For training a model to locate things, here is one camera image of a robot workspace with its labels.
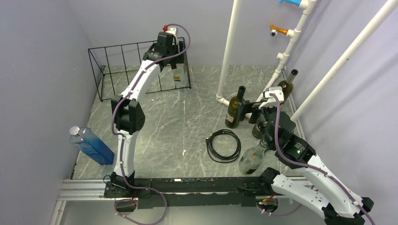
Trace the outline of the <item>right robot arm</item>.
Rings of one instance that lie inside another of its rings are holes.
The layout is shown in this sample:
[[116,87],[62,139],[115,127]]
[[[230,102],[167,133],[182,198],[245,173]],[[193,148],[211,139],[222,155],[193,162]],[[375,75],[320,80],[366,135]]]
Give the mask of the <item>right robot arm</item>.
[[275,152],[280,162],[304,176],[315,189],[287,178],[281,172],[268,167],[259,176],[259,190],[269,195],[282,194],[316,212],[327,225],[363,225],[368,219],[375,224],[369,212],[374,202],[361,197],[344,185],[322,162],[314,148],[295,135],[295,122],[281,111],[280,103],[266,107],[264,102],[244,101],[238,104],[237,117],[251,113],[249,123],[256,124]]

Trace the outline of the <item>clear round glass bottle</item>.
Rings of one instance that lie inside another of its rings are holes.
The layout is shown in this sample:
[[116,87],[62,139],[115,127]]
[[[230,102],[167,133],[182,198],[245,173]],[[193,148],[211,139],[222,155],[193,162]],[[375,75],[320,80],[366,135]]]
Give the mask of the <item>clear round glass bottle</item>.
[[261,166],[268,150],[268,142],[265,139],[260,140],[255,147],[246,150],[238,163],[240,172],[253,174]]

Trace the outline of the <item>clear square liquor bottle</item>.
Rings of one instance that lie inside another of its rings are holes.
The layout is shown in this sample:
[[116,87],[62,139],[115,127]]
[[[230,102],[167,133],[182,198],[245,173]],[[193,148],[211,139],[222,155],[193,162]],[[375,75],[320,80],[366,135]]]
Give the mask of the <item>clear square liquor bottle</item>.
[[185,61],[171,63],[171,72],[176,88],[189,88],[188,70]]

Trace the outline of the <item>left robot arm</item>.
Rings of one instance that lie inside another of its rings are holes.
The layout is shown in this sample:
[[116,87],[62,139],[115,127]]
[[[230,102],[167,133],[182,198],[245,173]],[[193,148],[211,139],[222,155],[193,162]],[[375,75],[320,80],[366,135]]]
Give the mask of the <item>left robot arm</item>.
[[135,184],[134,156],[139,132],[145,124],[141,106],[145,94],[166,66],[185,64],[189,40],[178,37],[175,30],[161,31],[157,40],[144,53],[133,80],[120,94],[111,98],[112,133],[118,138],[117,162],[106,182],[105,198],[148,197],[150,183]]

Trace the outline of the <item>blue rectangular glass bottle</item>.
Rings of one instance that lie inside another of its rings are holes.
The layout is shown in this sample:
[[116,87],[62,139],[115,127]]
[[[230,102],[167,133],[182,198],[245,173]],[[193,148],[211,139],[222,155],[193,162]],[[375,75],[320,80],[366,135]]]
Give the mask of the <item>blue rectangular glass bottle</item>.
[[99,165],[112,165],[114,152],[88,127],[69,129],[70,143]]

